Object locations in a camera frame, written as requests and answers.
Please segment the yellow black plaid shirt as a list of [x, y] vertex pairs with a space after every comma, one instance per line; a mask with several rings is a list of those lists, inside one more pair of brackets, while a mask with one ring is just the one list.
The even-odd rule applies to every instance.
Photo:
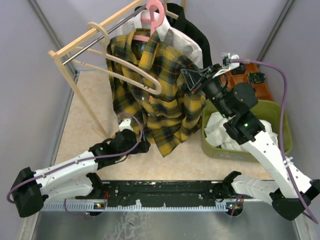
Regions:
[[181, 69], [197, 66], [178, 49], [160, 40], [157, 32], [138, 28], [110, 40], [107, 53], [127, 61], [161, 84], [160, 94], [151, 94], [111, 76], [113, 110], [134, 115], [151, 143], [163, 157], [201, 128], [206, 98], [192, 94]]

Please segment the beige wooden hanger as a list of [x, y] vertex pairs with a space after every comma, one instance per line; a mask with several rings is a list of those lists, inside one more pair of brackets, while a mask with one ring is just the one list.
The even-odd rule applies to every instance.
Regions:
[[131, 78], [128, 78], [126, 76], [123, 76], [121, 74], [106, 70], [104, 68], [101, 68], [101, 67], [89, 64], [89, 63], [81, 62], [76, 59], [72, 60], [73, 63], [75, 63], [76, 65], [79, 65], [79, 66], [84, 66], [84, 67], [87, 67], [90, 69], [105, 72], [109, 76], [118, 78], [119, 80], [125, 81], [131, 85], [134, 85], [134, 86], [136, 86], [144, 91], [147, 91], [151, 94], [154, 94], [154, 95], [159, 95], [162, 92], [162, 86], [161, 86], [160, 82], [157, 79], [155, 79], [153, 76], [151, 76], [150, 74], [141, 70], [137, 66], [129, 63], [128, 61], [107, 53], [106, 49], [110, 43], [111, 38], [110, 38], [109, 34], [107, 33], [107, 31], [105, 30], [105, 28], [103, 28], [101, 24], [91, 21], [87, 24], [86, 27], [88, 30], [91, 30], [91, 29], [98, 30], [98, 32], [101, 33], [101, 36], [106, 39], [103, 40], [102, 43], [100, 43], [100, 46], [102, 47], [103, 52], [91, 49], [90, 47], [89, 47], [89, 49], [87, 49], [85, 51], [88, 51], [89, 53], [92, 53], [94, 55], [102, 56], [103, 58], [105, 58], [107, 60], [111, 60], [112, 62], [120, 64], [122, 67], [127, 67], [129, 70], [132, 70], [134, 73], [137, 73], [140, 76], [144, 77], [146, 80], [150, 81], [155, 86], [155, 89], [152, 89], [151, 87], [148, 87], [147, 85], [144, 85], [140, 82], [137, 82], [137, 81], [135, 81]]

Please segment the pink plastic hanger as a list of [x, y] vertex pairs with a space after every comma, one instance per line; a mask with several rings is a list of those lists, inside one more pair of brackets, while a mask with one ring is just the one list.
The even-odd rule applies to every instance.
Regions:
[[144, 36], [144, 35], [138, 35], [134, 34], [133, 40], [134, 41], [141, 41], [141, 42], [148, 42], [150, 37], [153, 35], [153, 33], [156, 32], [157, 28], [160, 27], [165, 19], [165, 11], [163, 4], [161, 3], [160, 0], [149, 0], [148, 3], [146, 4], [146, 7], [142, 9], [143, 10], [149, 10], [151, 12], [158, 11], [160, 16], [157, 22], [152, 22], [152, 23], [147, 23], [149, 25], [149, 36]]

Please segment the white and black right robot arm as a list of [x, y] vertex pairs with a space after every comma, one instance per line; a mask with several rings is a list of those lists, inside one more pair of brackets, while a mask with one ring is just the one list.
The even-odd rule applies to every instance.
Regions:
[[267, 182], [233, 171], [223, 180], [229, 198], [246, 195], [259, 199], [288, 221], [310, 213], [309, 205], [320, 194], [320, 181], [310, 179], [296, 168], [283, 147], [275, 144], [263, 123], [252, 113], [258, 104], [249, 83], [232, 89], [222, 85], [220, 76], [228, 72], [216, 64], [206, 69], [181, 69], [191, 93], [203, 92], [218, 112], [227, 119], [223, 124], [228, 136], [248, 151], [272, 176]]

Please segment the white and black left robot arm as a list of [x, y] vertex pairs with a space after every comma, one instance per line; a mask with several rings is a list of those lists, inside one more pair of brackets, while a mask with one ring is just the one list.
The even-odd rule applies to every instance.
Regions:
[[136, 137], [132, 130], [124, 129], [66, 162], [35, 171], [30, 167], [20, 170], [9, 196], [21, 218], [34, 215], [52, 202], [97, 199], [103, 195], [104, 185], [95, 172], [121, 162], [123, 157], [147, 153], [150, 146], [143, 132]]

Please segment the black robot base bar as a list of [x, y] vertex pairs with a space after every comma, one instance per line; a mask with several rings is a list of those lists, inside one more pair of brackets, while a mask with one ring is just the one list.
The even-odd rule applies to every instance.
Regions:
[[138, 181], [110, 180], [94, 187], [85, 196], [101, 200], [108, 208], [130, 207], [139, 201], [143, 208], [182, 209], [215, 207], [223, 200], [236, 197], [229, 183], [211, 180]]

